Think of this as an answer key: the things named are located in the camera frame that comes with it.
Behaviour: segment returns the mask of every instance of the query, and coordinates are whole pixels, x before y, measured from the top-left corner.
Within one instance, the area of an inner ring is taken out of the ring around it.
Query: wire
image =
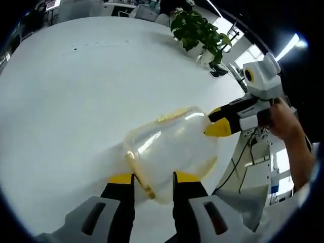
[[[252,158],[252,164],[255,165],[253,154],[252,154],[252,147],[253,147],[253,145],[251,145],[251,147],[250,147],[250,155],[251,155],[251,158]]]
[[[247,145],[249,144],[249,141],[252,139],[253,135],[254,135],[256,132],[257,132],[257,129],[255,129],[254,132],[251,134],[250,138],[248,139],[247,143],[245,144],[245,146],[244,146],[244,148],[243,148],[243,150],[242,150],[242,152],[241,152],[241,154],[240,154],[240,156],[239,156],[239,158],[238,158],[238,161],[236,162],[236,164],[235,164],[233,170],[231,171],[231,173],[229,174],[229,176],[227,177],[227,179],[223,182],[222,185],[220,185],[218,188],[216,188],[216,189],[213,191],[212,195],[214,195],[216,191],[218,191],[219,189],[221,189],[221,188],[225,185],[225,183],[229,180],[229,178],[232,176],[232,174],[234,173],[234,171],[235,171],[235,169],[236,169],[236,167],[237,167],[239,161],[240,161],[241,158],[242,158],[242,155],[243,155],[243,153],[244,153],[244,150],[246,149]]]
[[[239,194],[241,194],[241,188],[242,188],[242,185],[243,185],[245,176],[247,175],[247,172],[248,172],[248,168],[245,169],[245,173],[244,173],[244,176],[243,176],[243,180],[241,182],[241,185],[239,186],[239,189],[238,189]]]

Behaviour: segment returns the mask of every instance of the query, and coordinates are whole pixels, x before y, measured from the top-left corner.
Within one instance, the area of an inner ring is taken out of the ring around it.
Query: plant pot
[[[198,60],[198,63],[202,66],[207,66],[214,60],[215,56],[208,50],[204,50],[201,57]]]
[[[198,57],[203,53],[203,43],[199,42],[197,46],[192,48],[187,52],[187,56],[193,58],[195,61],[197,61]]]

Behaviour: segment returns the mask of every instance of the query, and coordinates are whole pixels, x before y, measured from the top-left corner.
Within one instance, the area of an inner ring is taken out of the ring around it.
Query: desk
[[[136,5],[122,3],[104,3],[101,16],[117,16],[119,11],[130,13]]]
[[[53,25],[54,10],[55,9],[58,9],[60,7],[60,4],[61,4],[61,0],[54,0],[52,2],[49,2],[46,5],[45,13],[47,13],[47,21],[48,21],[48,18],[49,18],[49,12],[52,12],[52,15],[51,15],[51,26]]]
[[[173,40],[139,19],[92,17],[26,39],[0,76],[0,182],[32,234],[52,232],[107,177],[128,170],[120,143],[133,128],[181,107],[205,112],[243,96],[228,75],[212,78]],[[212,193],[239,133],[220,138],[218,163],[202,180]],[[131,242],[175,233],[172,205],[137,204]]]

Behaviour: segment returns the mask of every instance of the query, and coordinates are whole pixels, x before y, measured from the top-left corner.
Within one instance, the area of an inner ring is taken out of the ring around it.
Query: green leaves
[[[170,26],[171,31],[182,27],[184,25],[183,20],[184,20],[184,18],[182,16],[178,15],[176,17],[176,19],[174,21],[172,21],[172,23],[171,23],[171,26]]]
[[[218,51],[216,54],[214,54],[215,58],[212,61],[213,64],[220,64],[221,60],[223,58],[223,54],[221,51]]]
[[[223,45],[232,46],[230,39],[225,34],[219,34],[216,31],[218,28],[196,11],[177,12],[170,29],[173,31],[174,37],[182,41],[183,48],[186,51],[191,50],[201,41],[204,48],[215,56],[213,61],[215,63],[220,63],[223,57],[218,47]]]
[[[227,35],[225,35],[224,33],[220,33],[219,36],[221,37],[221,40],[222,40],[221,46],[222,45],[232,46],[231,40],[228,38]]]

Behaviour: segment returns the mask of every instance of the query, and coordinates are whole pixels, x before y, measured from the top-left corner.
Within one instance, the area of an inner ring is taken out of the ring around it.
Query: ceiling light
[[[306,48],[308,47],[308,43],[304,40],[299,40],[295,46],[299,48]]]
[[[299,41],[299,36],[294,34],[293,38],[289,41],[286,47],[280,52],[280,54],[275,58],[276,61],[279,61],[285,54],[288,53]]]
[[[218,13],[219,17],[223,18],[223,16],[221,15],[221,13],[218,11],[218,9],[215,7],[215,5],[210,1],[210,0],[206,0],[212,7],[213,9],[216,10],[216,12]]]

